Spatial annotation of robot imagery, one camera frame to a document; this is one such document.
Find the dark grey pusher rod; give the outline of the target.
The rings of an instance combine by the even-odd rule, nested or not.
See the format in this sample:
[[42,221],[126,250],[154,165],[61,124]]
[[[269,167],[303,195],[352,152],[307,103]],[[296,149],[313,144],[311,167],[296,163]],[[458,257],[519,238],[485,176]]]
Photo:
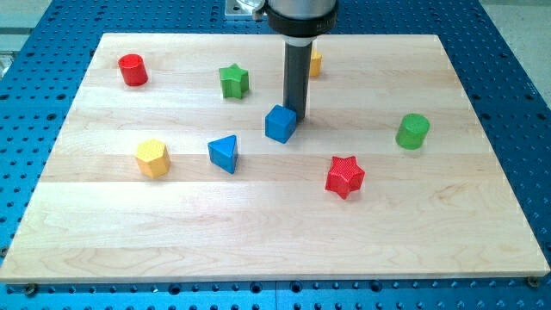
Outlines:
[[297,121],[306,116],[312,42],[305,46],[285,44],[283,105],[296,113]]

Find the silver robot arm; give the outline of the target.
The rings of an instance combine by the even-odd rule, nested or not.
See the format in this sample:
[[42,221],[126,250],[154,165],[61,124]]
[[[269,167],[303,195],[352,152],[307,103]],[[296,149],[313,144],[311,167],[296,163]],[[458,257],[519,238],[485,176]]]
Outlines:
[[337,0],[261,0],[252,18],[267,17],[271,29],[285,42],[283,106],[296,113],[297,121],[306,116],[313,42],[337,23]]

